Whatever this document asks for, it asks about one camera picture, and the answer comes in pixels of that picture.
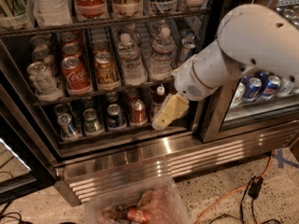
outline refrigerator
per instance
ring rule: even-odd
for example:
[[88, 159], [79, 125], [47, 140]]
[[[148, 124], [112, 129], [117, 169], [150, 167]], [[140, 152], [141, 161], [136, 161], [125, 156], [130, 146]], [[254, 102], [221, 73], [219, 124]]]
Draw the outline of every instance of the refrigerator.
[[[206, 5], [196, 10], [177, 10], [154, 16], [141, 14], [126, 19], [114, 14], [113, 4], [108, 1], [107, 17], [100, 20], [81, 21], [74, 15], [75, 22], [69, 25], [37, 27], [35, 24], [33, 28], [1, 30], [1, 150], [7, 154], [4, 163], [14, 163], [18, 172], [12, 173], [8, 164], [4, 165], [7, 168], [4, 172], [8, 173], [2, 173], [6, 176], [1, 182], [0, 203], [54, 186], [70, 205], [80, 205], [97, 195], [128, 187], [140, 180], [187, 175], [297, 143], [299, 106], [296, 95], [273, 99], [266, 105], [239, 104], [230, 108], [239, 84], [236, 80], [218, 88], [203, 101], [191, 102], [182, 119], [174, 121], [165, 130], [156, 131], [150, 125], [150, 88], [163, 84], [167, 92], [172, 92], [174, 79], [156, 81], [147, 77], [145, 82], [137, 85], [123, 79], [119, 58], [115, 55], [120, 26], [135, 22], [143, 39], [148, 41], [147, 26], [157, 20], [166, 20], [178, 46], [179, 31], [193, 30], [196, 52], [199, 52], [214, 40], [223, 14], [246, 0], [206, 0]], [[35, 35], [50, 35], [56, 44], [54, 49], [59, 49], [60, 35], [70, 31], [80, 31], [82, 35], [83, 56], [92, 91], [81, 96], [70, 95], [61, 78], [64, 97], [40, 101], [26, 73], [32, 63], [30, 40]], [[101, 89], [95, 77], [92, 48], [97, 40], [110, 45], [119, 68], [121, 84], [113, 91], [119, 95], [123, 108], [126, 120], [123, 129], [109, 129], [107, 94], [112, 91]], [[147, 54], [147, 47], [142, 49]], [[130, 122], [124, 99], [130, 89], [137, 89], [145, 104], [149, 119], [142, 125]], [[72, 118], [82, 128], [82, 99], [90, 97], [96, 105], [103, 132], [88, 136], [81, 130], [76, 140], [65, 138], [54, 107], [67, 104]]]

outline cable connector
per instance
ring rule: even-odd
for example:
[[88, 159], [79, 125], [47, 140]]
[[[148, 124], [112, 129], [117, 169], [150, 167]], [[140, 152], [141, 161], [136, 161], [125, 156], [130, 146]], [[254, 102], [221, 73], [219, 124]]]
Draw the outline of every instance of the cable connector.
[[263, 183], [263, 178], [261, 176], [257, 176], [252, 178], [252, 183], [251, 186], [249, 188], [249, 196], [255, 200], [258, 198], [259, 193], [261, 191], [262, 188], [262, 183]]

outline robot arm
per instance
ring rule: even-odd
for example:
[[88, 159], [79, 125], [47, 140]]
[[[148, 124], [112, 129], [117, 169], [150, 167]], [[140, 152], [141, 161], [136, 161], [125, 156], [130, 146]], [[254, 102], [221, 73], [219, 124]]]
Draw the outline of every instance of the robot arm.
[[176, 95], [168, 97], [152, 127], [164, 129], [219, 86], [255, 70], [267, 70], [299, 83], [299, 32], [275, 11], [243, 5], [221, 21], [218, 38], [173, 72]]

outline orange cable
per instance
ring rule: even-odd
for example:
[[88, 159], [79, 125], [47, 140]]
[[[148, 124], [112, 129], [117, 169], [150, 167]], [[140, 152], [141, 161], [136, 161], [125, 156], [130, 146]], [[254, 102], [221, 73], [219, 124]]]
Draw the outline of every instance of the orange cable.
[[[271, 152], [271, 155], [270, 155], [270, 157], [269, 157], [269, 159], [268, 159], [268, 163], [267, 163], [267, 165], [266, 165], [266, 167], [265, 167], [263, 173], [261, 174], [262, 177], [264, 177], [264, 176], [266, 175], [266, 173], [268, 172], [268, 170], [269, 170], [269, 168], [270, 168], [270, 166], [271, 166], [271, 162], [272, 162], [272, 158], [273, 158], [272, 156], [273, 156], [273, 151]], [[219, 198], [216, 202], [214, 202], [213, 204], [211, 204], [208, 208], [206, 208], [206, 210], [204, 210], [204, 211], [199, 215], [199, 217], [197, 218], [196, 224], [199, 224], [199, 222], [200, 222], [200, 220], [202, 219], [202, 217], [203, 217], [203, 216], [204, 216], [210, 209], [212, 209], [215, 205], [217, 205], [218, 203], [220, 203], [222, 200], [224, 200], [225, 198], [229, 197], [230, 195], [232, 195], [232, 194], [234, 194], [234, 193], [236, 193], [236, 192], [238, 192], [238, 191], [240, 191], [240, 190], [242, 190], [242, 189], [245, 189], [247, 185], [248, 185], [248, 183], [245, 184], [245, 185], [243, 185], [243, 186], [241, 186], [241, 187], [239, 187], [239, 188], [237, 188], [237, 189], [234, 189], [234, 190], [228, 192], [227, 194], [225, 194], [224, 196], [222, 196], [221, 198]]]

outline terrazzo floor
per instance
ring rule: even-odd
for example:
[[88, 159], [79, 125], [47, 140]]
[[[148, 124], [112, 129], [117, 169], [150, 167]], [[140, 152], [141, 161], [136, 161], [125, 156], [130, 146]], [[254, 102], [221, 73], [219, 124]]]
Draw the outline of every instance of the terrazzo floor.
[[[199, 215], [224, 194], [248, 184], [252, 177], [262, 174], [267, 162], [268, 156], [261, 155], [175, 178], [191, 223], [194, 224]], [[240, 218], [243, 194], [242, 189], [228, 196], [211, 208], [199, 223], [242, 223], [232, 217], [213, 220], [223, 214]], [[246, 224], [255, 223], [250, 203], [250, 196], [245, 195], [243, 213]], [[69, 206], [55, 188], [48, 188], [14, 201], [7, 212], [19, 212], [23, 220], [34, 224], [83, 224], [84, 207], [84, 204], [77, 207]], [[258, 224], [269, 219], [276, 219], [285, 224], [299, 223], [299, 164], [288, 148], [275, 151], [271, 165], [263, 177], [261, 192], [254, 201], [254, 211]], [[18, 222], [10, 220], [0, 223]]]

